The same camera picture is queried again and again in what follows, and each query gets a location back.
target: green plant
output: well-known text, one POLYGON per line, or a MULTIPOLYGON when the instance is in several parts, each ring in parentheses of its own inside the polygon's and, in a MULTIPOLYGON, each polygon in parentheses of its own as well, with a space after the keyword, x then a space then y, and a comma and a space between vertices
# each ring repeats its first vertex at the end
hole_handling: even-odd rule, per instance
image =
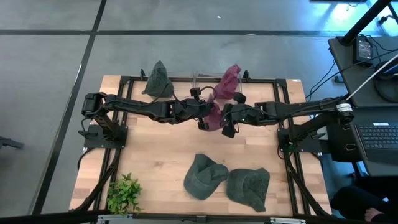
POLYGON ((142 211, 142 208, 138 207, 139 203, 137 201, 141 190, 138 179, 131 179, 131 173, 128 175, 122 174, 121 180, 109 185, 108 209, 113 214, 127 215, 127 209, 132 205, 133 211, 142 211))

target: wooden table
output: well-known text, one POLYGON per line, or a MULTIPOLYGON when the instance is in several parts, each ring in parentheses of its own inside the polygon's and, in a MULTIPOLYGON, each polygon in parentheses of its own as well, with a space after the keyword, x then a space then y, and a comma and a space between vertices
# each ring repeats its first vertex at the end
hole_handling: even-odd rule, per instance
MULTIPOLYGON (((103 77, 100 91, 117 94, 120 76, 103 77)), ((132 99, 152 101, 142 95, 146 82, 134 82, 132 99)), ((176 96, 189 96, 193 83, 173 82, 176 96)), ((216 83, 197 83, 197 86, 216 85, 216 83)), ((291 103, 305 101, 300 80, 287 80, 291 103)), ((271 84, 243 83, 246 104, 274 101, 271 84)), ((211 90, 205 90, 202 97, 207 98, 211 90)), ((300 124, 308 117, 295 118, 300 124)), ((289 188, 285 164, 277 156, 278 125, 255 127, 240 125, 240 132, 233 139, 221 134, 221 130, 206 132, 197 128, 196 121, 182 124, 160 124, 145 116, 129 114, 127 117, 129 132, 126 147, 122 150, 118 177, 132 173, 143 188, 139 197, 140 207, 146 213, 207 214, 207 215, 279 215, 291 216, 289 188), (266 211, 255 212, 251 207, 232 202, 225 193, 226 182, 222 182, 216 191, 206 200, 193 198, 183 187, 187 170, 197 153, 204 153, 217 163, 224 164, 229 170, 238 168, 265 168, 271 174, 266 196, 266 211)), ((100 176, 104 149, 94 149, 87 154, 80 166, 70 208, 79 206, 93 190, 100 176)), ((309 191, 324 210, 331 213, 326 193, 322 169, 319 160, 307 153, 300 154, 305 183, 309 191)), ((108 184, 104 187, 100 208, 104 209, 108 184)), ((295 186, 298 209, 303 213, 300 191, 295 186)))

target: gray floor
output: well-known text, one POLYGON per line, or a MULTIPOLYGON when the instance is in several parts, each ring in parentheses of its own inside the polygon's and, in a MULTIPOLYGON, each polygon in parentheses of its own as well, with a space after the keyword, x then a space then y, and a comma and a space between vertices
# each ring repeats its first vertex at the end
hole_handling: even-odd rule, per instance
MULTIPOLYGON (((0 29, 91 30, 99 0, 2 0, 0 29)), ((347 31, 367 4, 299 1, 108 1, 100 30, 304 30, 347 31)), ((397 24, 366 31, 388 33, 397 24)), ((253 77, 297 78, 308 94, 332 65, 328 38, 302 36, 137 35, 97 36, 55 170, 45 213, 68 210, 83 138, 79 112, 86 93, 98 91, 103 75, 138 75, 162 60, 178 74, 222 73, 237 63, 253 77)), ((0 217, 25 215, 35 192, 75 81, 88 36, 0 35, 0 136, 25 143, 22 151, 0 151, 0 217)), ((313 96, 345 94, 327 82, 313 96)), ((330 196, 352 172, 349 164, 323 158, 330 168, 330 196)))

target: maroon cloth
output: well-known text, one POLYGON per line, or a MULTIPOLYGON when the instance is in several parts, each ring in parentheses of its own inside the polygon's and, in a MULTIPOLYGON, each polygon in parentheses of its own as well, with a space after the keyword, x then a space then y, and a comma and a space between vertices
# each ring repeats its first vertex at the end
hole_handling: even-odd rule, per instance
POLYGON ((232 99, 235 94, 236 87, 238 87, 238 74, 241 68, 238 65, 233 65, 227 69, 221 81, 215 86, 215 94, 217 99, 232 99))
MULTIPOLYGON (((210 94, 207 102, 211 102, 213 100, 213 95, 210 94)), ((214 107, 211 108, 209 116, 205 117, 203 120, 209 124, 209 129, 207 131, 216 131, 221 128, 221 110, 217 103, 214 103, 214 107)))

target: gray cap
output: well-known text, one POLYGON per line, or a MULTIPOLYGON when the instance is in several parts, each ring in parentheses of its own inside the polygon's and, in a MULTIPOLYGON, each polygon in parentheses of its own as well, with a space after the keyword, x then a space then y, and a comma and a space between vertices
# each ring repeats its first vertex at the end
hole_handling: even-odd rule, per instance
POLYGON ((256 212, 266 210, 269 173, 265 169, 235 169, 229 173, 226 194, 234 202, 252 207, 256 212))
POLYGON ((184 187, 195 198, 204 200, 226 180, 227 176, 227 167, 217 164, 204 154, 196 154, 185 176, 184 187))
POLYGON ((161 61, 158 61, 148 77, 147 85, 142 94, 153 97, 171 97, 174 92, 173 83, 167 77, 167 71, 161 61))

